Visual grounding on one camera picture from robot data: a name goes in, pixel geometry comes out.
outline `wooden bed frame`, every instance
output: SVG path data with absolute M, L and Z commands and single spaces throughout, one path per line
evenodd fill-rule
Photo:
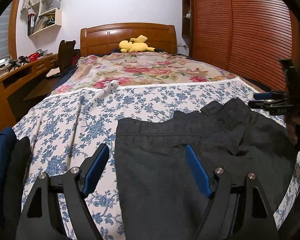
M 120 41 L 144 35 L 149 47 L 177 53 L 176 31 L 173 25 L 156 23 L 116 23 L 85 28 L 80 33 L 81 56 L 107 54 L 118 49 Z

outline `blue gripper pad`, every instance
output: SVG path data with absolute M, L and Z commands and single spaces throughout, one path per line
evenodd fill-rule
M 109 160 L 109 147 L 101 143 L 93 156 L 86 158 L 80 166 L 78 186 L 85 197 L 93 193 Z
M 186 146 L 186 159 L 200 192 L 210 198 L 212 191 L 210 188 L 209 176 L 189 144 Z
M 272 99 L 271 93 L 255 93 L 253 94 L 255 100 L 268 100 Z

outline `window blind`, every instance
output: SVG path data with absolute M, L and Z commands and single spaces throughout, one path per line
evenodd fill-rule
M 12 4 L 10 4 L 0 16 L 0 59 L 9 56 L 8 29 L 11 5 Z

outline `wooden wardrobe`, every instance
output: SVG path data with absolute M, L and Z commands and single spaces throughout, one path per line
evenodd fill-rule
M 290 14 L 282 0 L 192 0 L 190 56 L 272 89 L 285 89 L 279 58 L 290 58 Z

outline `wooden chair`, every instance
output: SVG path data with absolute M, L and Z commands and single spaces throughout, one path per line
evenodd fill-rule
M 62 74 L 64 70 L 71 66 L 71 61 L 74 56 L 74 46 L 76 41 L 62 40 L 58 50 L 58 60 L 55 62 L 56 68 L 60 69 Z

